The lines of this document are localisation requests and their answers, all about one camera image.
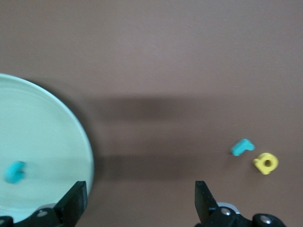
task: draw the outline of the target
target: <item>plate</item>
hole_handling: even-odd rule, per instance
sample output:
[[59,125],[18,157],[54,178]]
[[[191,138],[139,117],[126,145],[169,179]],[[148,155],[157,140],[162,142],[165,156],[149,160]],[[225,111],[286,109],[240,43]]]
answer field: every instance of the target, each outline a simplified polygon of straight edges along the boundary
[[[70,109],[43,88],[0,74],[0,216],[22,221],[57,203],[76,181],[93,179],[88,137]],[[24,177],[8,183],[16,162]]]

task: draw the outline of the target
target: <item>bolt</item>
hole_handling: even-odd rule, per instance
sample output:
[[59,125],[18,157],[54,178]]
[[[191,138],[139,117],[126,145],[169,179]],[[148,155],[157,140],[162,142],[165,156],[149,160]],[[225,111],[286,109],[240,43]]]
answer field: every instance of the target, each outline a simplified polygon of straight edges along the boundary
[[266,224],[271,224],[271,220],[269,217],[265,216],[265,215],[261,215],[260,216],[261,221],[263,221]]
[[231,211],[227,208],[221,208],[221,212],[226,216],[230,216],[232,214]]

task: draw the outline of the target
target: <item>blue object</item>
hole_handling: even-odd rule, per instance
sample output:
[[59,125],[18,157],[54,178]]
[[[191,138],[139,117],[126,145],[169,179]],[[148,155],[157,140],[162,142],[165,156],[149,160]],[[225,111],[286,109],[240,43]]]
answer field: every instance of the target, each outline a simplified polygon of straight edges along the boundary
[[237,143],[232,148],[232,154],[235,156],[239,156],[246,150],[254,150],[255,145],[252,144],[252,142],[248,139],[242,139],[239,143]]
[[24,178],[24,162],[14,162],[5,171],[4,179],[7,183],[18,183]]

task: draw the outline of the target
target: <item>yellow toy piece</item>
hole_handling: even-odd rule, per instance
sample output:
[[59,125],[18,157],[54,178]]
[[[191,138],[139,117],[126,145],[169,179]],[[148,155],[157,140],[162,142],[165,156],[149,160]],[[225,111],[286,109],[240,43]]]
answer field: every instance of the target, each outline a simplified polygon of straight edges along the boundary
[[253,164],[262,174],[267,175],[277,168],[279,161],[276,156],[270,153],[262,153],[254,159]]

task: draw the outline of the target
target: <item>light green plate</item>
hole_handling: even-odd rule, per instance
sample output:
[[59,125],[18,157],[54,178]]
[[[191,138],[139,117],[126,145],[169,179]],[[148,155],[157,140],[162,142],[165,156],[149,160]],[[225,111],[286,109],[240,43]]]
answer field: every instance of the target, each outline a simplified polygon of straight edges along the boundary
[[[5,172],[25,162],[12,184]],[[0,216],[19,222],[37,208],[57,203],[76,181],[93,178],[89,140],[75,115],[43,88],[0,74]]]

